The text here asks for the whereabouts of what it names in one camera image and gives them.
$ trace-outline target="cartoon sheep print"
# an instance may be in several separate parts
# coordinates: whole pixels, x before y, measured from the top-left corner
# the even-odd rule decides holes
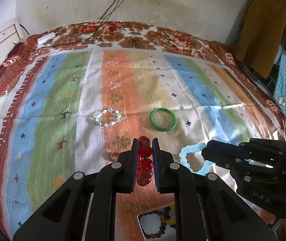
[[[285,107],[285,98],[284,96],[279,96],[279,99],[276,101],[276,103],[281,107]]]

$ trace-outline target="orange stripe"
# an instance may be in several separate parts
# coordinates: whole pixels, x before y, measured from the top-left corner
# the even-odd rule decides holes
[[[227,73],[222,69],[215,65],[208,64],[214,72],[220,77],[222,81],[231,89],[231,91],[235,94],[235,96],[242,102],[245,103],[244,108],[246,112],[253,118],[254,126],[261,133],[263,138],[268,138],[270,135],[274,133],[274,130],[267,126],[265,118],[261,115],[261,113],[254,105],[253,101],[242,91],[240,86],[234,82],[234,80],[227,75]]]
[[[130,51],[117,50],[105,50],[103,53],[103,107],[107,108],[110,105],[113,109],[119,110],[121,114],[127,115],[127,119],[121,123],[104,128],[105,149],[109,152],[129,150],[131,144],[126,139],[132,140],[140,135],[151,134],[151,131],[142,123],[141,114],[139,113],[140,108],[144,106],[144,102],[142,102],[142,97],[136,86],[133,69],[131,68],[130,53]],[[111,87],[108,87],[110,82],[120,83],[121,86],[111,90]],[[112,94],[119,95],[118,102],[112,103]],[[125,139],[125,145],[117,145],[116,136],[118,136],[119,142],[121,139]],[[118,194],[116,199],[118,220],[122,222],[125,240],[142,240],[139,227],[135,222],[135,215],[139,211],[144,211],[147,207],[158,207],[173,200],[173,195],[157,193],[154,177],[152,182],[145,187],[136,185],[132,194]]]

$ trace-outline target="striped blanket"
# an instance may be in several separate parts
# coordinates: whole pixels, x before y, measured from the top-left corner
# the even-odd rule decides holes
[[[60,27],[37,49],[23,40],[0,67],[0,228],[12,238],[26,219],[75,171],[92,174],[132,139],[157,137],[178,161],[180,149],[211,139],[239,144],[251,137],[286,139],[286,119],[268,95],[237,68],[220,43],[140,23]],[[168,108],[178,125],[156,131],[154,108]],[[97,126],[93,113],[113,108],[121,123]],[[198,171],[200,153],[187,157]],[[173,201],[155,185],[117,195],[116,240],[140,240],[139,211]]]

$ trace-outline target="green stripe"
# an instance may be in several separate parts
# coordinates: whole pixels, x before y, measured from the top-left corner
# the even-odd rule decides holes
[[[57,71],[54,84],[46,99],[35,133],[27,191],[31,209],[35,211],[75,172],[75,142],[77,113],[82,92],[81,80],[85,74],[91,52],[69,53]],[[66,119],[60,114],[69,111]],[[57,150],[57,143],[63,148]]]
[[[207,77],[207,75],[203,72],[203,70],[191,59],[182,59],[185,64],[191,68],[193,72],[196,73],[198,79],[203,83],[206,84],[206,87],[216,96],[216,98],[220,102],[220,106],[230,106],[232,103],[227,100],[224,95],[218,90],[212,83],[212,81]],[[248,127],[244,123],[244,121],[239,117],[239,115],[231,108],[222,108],[224,114],[230,120],[232,126],[235,128],[236,131],[239,132],[238,138],[241,142],[249,141],[252,137],[251,132],[248,130]]]

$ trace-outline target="blue stripe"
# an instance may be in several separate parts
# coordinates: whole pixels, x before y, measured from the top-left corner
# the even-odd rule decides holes
[[[233,127],[230,119],[222,109],[224,102],[218,99],[216,95],[199,80],[197,73],[193,72],[181,58],[169,55],[165,55],[164,57],[184,81],[193,97],[203,107],[203,111],[207,114],[212,129],[215,132],[215,139],[221,142],[238,145],[240,143],[238,131]]]
[[[67,54],[51,56],[43,66],[43,70],[38,74],[34,85],[27,95],[24,103],[21,105],[19,115],[15,118],[16,125],[11,135],[11,144],[9,149],[10,164],[8,173],[8,184],[6,191],[7,213],[9,217],[10,232],[12,238],[19,228],[18,222],[22,224],[32,214],[30,201],[26,189],[28,181],[28,171],[31,161],[31,154],[34,150],[34,133],[39,124],[39,116],[43,113],[46,98],[54,84],[57,71],[65,60]]]

